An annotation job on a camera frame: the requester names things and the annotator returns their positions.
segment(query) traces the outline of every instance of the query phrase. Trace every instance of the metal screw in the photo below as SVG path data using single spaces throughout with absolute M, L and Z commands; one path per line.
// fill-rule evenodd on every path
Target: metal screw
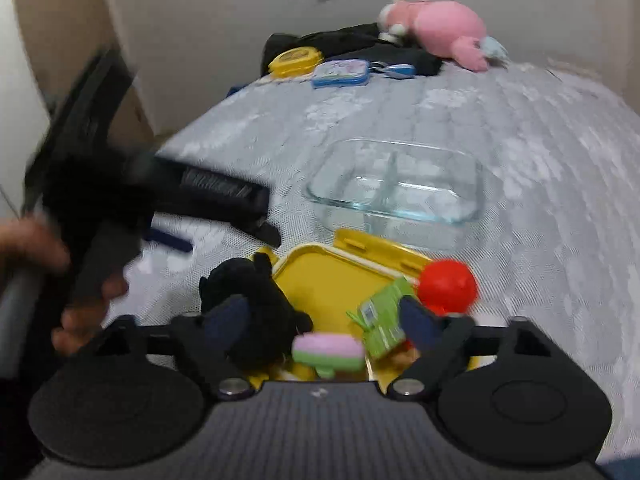
M 244 394 L 251 386 L 242 377 L 231 377 L 220 383 L 220 392 L 226 396 Z
M 400 379 L 394 383 L 394 390 L 404 396 L 414 396 L 424 390 L 424 384 L 418 379 Z

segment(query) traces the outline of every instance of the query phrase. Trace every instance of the stuffed animal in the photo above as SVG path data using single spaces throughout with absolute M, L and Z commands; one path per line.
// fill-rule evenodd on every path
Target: stuffed animal
M 484 53 L 484 57 L 489 64 L 505 66 L 509 63 L 507 49 L 491 36 L 487 36 L 480 42 L 480 50 Z
M 225 300 L 240 294 L 246 298 L 249 320 L 246 329 L 227 352 L 231 362 L 243 370 L 274 364 L 291 354 L 298 334 L 311 332 L 313 322 L 304 312 L 291 306 L 271 277 L 271 262 L 266 254 L 256 253 L 254 260 L 232 258 L 200 279 L 202 314 L 207 319 L 240 317 L 242 312 L 220 314 Z
M 413 34 L 434 56 L 453 59 L 473 72 L 488 69 L 480 48 L 481 41 L 487 37 L 486 27 L 471 9 L 457 2 L 390 1 L 378 19 L 381 40 L 399 43 Z

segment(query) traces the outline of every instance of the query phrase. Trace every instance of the black circular pad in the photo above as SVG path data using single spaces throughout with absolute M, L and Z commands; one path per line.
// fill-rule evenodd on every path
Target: black circular pad
M 534 361 L 498 360 L 449 381 L 438 415 L 450 435 L 501 465 L 558 466 L 597 453 L 611 421 L 605 394 L 563 361 Z
M 144 358 L 70 362 L 34 395 L 29 423 L 45 448 L 88 467 L 160 456 L 200 425 L 204 398 L 192 381 Z

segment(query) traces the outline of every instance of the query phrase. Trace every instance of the black plush toy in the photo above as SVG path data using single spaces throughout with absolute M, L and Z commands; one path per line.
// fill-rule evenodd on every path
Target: black plush toy
M 209 278 L 200 279 L 202 314 L 210 312 L 233 294 L 247 298 L 250 322 L 227 353 L 231 361 L 245 370 L 279 362 L 291 354 L 293 338 L 313 329 L 311 318 L 294 310 L 271 277 L 266 254 L 254 260 L 232 258 L 213 269 Z

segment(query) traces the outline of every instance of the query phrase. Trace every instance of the gray bedspread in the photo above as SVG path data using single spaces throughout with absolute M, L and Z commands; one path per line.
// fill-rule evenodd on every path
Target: gray bedspread
M 407 140 L 463 150 L 484 165 L 482 244 L 465 251 L 481 322 L 532 318 L 603 388 L 614 421 L 600 461 L 640 452 L 640 118 L 610 92 L 531 65 L 313 90 L 257 82 L 174 137 L 167 155 L 274 185 L 277 251 L 331 241 L 301 195 L 310 161 L 337 139 Z M 198 310 L 200 276 L 260 244 L 210 222 L 158 216 L 192 255 L 148 247 L 111 316 L 145 324 Z

